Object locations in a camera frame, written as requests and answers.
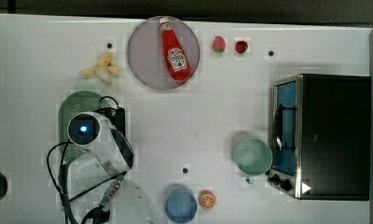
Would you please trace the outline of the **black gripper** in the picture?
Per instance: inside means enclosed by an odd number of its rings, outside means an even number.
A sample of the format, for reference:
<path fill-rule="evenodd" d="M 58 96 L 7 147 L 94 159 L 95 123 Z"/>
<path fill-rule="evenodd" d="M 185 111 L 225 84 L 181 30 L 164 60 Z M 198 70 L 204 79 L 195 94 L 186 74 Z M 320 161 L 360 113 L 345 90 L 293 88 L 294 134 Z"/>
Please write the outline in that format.
<path fill-rule="evenodd" d="M 126 115 L 123 107 L 118 109 L 105 107 L 97 110 L 99 114 L 99 134 L 110 133 L 112 136 L 126 135 Z"/>

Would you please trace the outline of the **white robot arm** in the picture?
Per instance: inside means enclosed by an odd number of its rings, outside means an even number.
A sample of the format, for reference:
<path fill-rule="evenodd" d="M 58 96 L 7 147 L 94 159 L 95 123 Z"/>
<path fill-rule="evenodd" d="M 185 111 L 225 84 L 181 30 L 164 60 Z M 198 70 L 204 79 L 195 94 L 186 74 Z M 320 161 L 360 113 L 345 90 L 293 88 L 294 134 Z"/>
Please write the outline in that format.
<path fill-rule="evenodd" d="M 127 177 L 134 152 L 109 118 L 80 112 L 70 119 L 67 135 L 84 150 L 59 177 L 72 224 L 159 224 L 144 189 Z"/>

